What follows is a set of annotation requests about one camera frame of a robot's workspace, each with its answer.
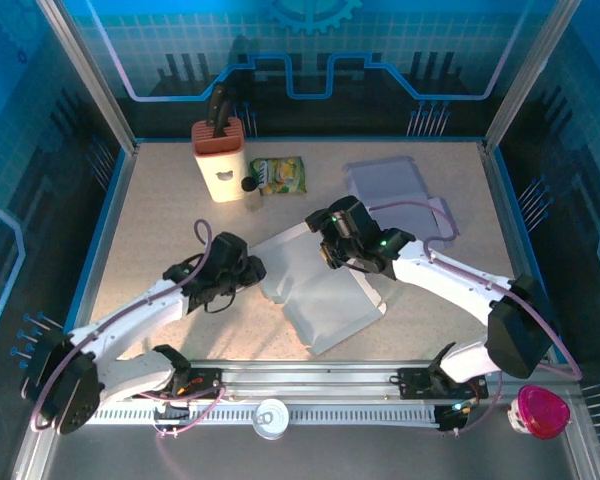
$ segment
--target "gear logo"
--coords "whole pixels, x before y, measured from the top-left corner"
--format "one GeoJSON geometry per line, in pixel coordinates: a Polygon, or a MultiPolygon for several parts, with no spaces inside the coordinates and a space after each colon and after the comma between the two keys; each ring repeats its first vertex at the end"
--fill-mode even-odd
{"type": "Polygon", "coordinates": [[[353,9],[361,6],[361,0],[271,0],[269,16],[280,28],[313,35],[327,33],[328,27],[340,28],[340,22],[351,20],[353,9]]]}

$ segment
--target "blue enclosure wall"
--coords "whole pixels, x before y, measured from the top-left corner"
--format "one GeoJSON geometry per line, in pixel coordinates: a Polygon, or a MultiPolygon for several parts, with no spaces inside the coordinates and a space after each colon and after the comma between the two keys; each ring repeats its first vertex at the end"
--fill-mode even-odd
{"type": "Polygon", "coordinates": [[[600,378],[600,0],[583,0],[502,143],[563,337],[600,378]]]}
{"type": "Polygon", "coordinates": [[[23,316],[64,323],[111,176],[103,169],[119,148],[35,2],[1,5],[0,478],[8,478],[31,408],[18,395],[26,358],[12,356],[33,347],[18,338],[36,336],[23,316]]]}
{"type": "Polygon", "coordinates": [[[553,3],[69,0],[67,7],[141,137],[187,137],[221,79],[237,91],[238,115],[247,115],[242,102],[256,113],[260,136],[475,136],[486,132],[553,3]]]}

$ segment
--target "pink plastic container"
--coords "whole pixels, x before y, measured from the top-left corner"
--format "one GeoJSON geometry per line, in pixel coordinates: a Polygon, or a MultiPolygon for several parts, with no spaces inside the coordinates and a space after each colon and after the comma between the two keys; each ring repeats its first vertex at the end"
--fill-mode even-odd
{"type": "Polygon", "coordinates": [[[560,397],[549,390],[526,385],[518,392],[518,398],[511,402],[508,416],[516,432],[548,440],[566,428],[571,410],[560,397]]]}

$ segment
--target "can lid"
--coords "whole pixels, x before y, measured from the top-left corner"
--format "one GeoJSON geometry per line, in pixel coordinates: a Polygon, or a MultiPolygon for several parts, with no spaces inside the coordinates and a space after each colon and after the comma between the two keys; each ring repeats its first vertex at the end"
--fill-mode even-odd
{"type": "Polygon", "coordinates": [[[520,418],[529,432],[543,440],[559,435],[569,423],[571,410],[549,390],[526,385],[518,392],[520,418]]]}
{"type": "Polygon", "coordinates": [[[244,177],[241,182],[242,190],[245,192],[253,192],[258,188],[258,181],[253,177],[244,177]]]}
{"type": "Polygon", "coordinates": [[[265,438],[277,438],[289,426],[289,410],[280,400],[269,398],[256,408],[253,428],[265,438]]]}

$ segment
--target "green snack bag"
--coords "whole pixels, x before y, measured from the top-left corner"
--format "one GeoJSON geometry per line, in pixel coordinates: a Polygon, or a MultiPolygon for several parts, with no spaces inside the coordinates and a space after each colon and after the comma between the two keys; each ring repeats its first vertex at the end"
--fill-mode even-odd
{"type": "Polygon", "coordinates": [[[307,193],[301,157],[256,158],[250,170],[263,195],[307,193]]]}

